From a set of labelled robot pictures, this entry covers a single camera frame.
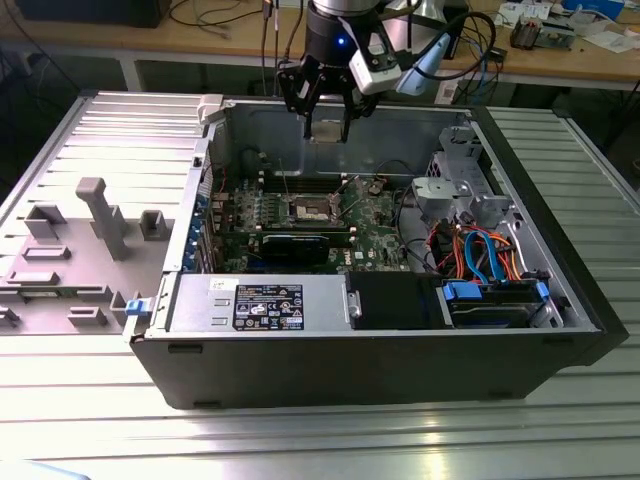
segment blue latch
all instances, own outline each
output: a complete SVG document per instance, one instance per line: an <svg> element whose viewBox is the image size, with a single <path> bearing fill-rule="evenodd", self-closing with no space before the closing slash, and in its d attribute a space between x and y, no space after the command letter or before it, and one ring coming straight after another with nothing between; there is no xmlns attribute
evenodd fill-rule
<svg viewBox="0 0 640 480"><path fill-rule="evenodd" d="M124 307L124 312L127 315L151 315L151 312L153 312L154 303L155 297L129 300L127 302L127 305Z"/></svg>
<svg viewBox="0 0 640 480"><path fill-rule="evenodd" d="M473 282L449 282L444 288L445 300L459 298L461 300L481 300L482 290L480 285Z"/></svg>
<svg viewBox="0 0 640 480"><path fill-rule="evenodd" d="M538 293L540 294L543 300L546 300L549 298L549 289L544 283L542 282L536 283L536 288L538 289Z"/></svg>

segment sticker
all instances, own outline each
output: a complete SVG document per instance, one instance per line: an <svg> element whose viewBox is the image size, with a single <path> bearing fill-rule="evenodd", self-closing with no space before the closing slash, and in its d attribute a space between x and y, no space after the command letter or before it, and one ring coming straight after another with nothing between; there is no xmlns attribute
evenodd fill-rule
<svg viewBox="0 0 640 480"><path fill-rule="evenodd" d="M212 278L209 282L209 290L235 290L238 283L237 278Z"/></svg>
<svg viewBox="0 0 640 480"><path fill-rule="evenodd" d="M236 285L233 311L238 331L304 330L302 285Z"/></svg>
<svg viewBox="0 0 640 480"><path fill-rule="evenodd" d="M25 298L57 297L58 292L20 292L20 295Z"/></svg>

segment metal bracket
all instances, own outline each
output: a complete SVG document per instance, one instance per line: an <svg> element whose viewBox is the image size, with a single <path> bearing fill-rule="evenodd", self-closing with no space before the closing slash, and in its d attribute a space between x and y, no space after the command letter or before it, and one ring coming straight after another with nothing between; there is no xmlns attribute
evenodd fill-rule
<svg viewBox="0 0 640 480"><path fill-rule="evenodd" d="M360 303L360 292L357 290L347 294L347 309L351 318L360 318L362 316L362 305Z"/></svg>

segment floor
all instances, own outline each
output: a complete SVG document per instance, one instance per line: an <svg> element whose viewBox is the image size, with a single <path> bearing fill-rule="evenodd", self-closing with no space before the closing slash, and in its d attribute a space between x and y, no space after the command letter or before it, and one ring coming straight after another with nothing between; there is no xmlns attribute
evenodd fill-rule
<svg viewBox="0 0 640 480"><path fill-rule="evenodd" d="M56 57L54 60L81 89L125 89L115 61L71 57ZM46 58L32 56L30 61L33 63L30 77L20 78L11 74L0 86L0 198L10 191L76 97L74 88ZM143 62L141 68L150 91L233 95L261 93L258 68L167 62ZM435 93L434 86L419 100L433 101ZM553 105L562 108L576 119L594 143L601 145L624 99L617 92L500 85L490 100L492 105L532 108ZM634 138L637 139L640 133L639 120L636 115L609 150L612 163L636 189L640 185L640 177L633 174L631 163L640 158L637 141L634 144Z"/></svg>

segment side panel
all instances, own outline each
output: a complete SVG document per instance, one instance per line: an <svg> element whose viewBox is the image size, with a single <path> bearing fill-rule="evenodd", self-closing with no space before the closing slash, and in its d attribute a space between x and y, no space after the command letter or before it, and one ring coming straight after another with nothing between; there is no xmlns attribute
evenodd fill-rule
<svg viewBox="0 0 640 480"><path fill-rule="evenodd" d="M513 186L520 200L525 204L532 224L535 225L558 263L582 308L590 320L606 332L591 351L577 358L573 363L590 365L620 345L629 334L514 153L512 146L501 133L491 113L486 108L478 108L475 113L482 134L486 137L494 154L492 160L498 160L502 173L506 176L505 180Z"/></svg>
<svg viewBox="0 0 640 480"><path fill-rule="evenodd" d="M140 339L131 347L172 407L284 407L524 398L598 336Z"/></svg>

